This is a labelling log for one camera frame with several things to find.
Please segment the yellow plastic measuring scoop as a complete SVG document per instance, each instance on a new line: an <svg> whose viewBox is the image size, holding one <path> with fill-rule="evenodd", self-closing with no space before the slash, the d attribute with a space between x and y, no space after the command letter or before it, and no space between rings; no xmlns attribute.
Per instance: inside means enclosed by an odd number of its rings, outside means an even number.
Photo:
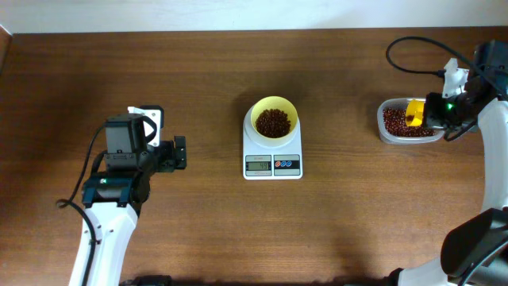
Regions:
<svg viewBox="0 0 508 286"><path fill-rule="evenodd" d="M410 100L405 115L406 125L409 127L422 126L424 122L425 102L420 100Z"/></svg>

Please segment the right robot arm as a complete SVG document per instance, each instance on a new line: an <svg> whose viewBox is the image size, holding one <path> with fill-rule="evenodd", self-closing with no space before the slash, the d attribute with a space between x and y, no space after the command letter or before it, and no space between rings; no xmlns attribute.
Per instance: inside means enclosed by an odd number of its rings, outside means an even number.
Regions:
<svg viewBox="0 0 508 286"><path fill-rule="evenodd" d="M440 129L455 141L477 129L483 139L485 191L480 214L451 230L438 258L410 269L396 269L387 285L505 285L507 283L507 44L489 41L469 60L449 46L428 39L452 54L435 75L441 93L412 100L405 123Z"/></svg>

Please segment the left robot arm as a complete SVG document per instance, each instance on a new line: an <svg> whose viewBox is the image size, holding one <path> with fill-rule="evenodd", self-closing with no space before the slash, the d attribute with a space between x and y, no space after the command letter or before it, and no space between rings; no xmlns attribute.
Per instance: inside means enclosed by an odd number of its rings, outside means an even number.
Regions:
<svg viewBox="0 0 508 286"><path fill-rule="evenodd" d="M99 127L106 135L106 149L84 161L74 190L82 195L82 204L77 206L73 198L58 202L83 219L71 285L120 283L130 238L150 196L151 177L187 166L185 137L163 141L163 127L160 106L131 106Z"/></svg>

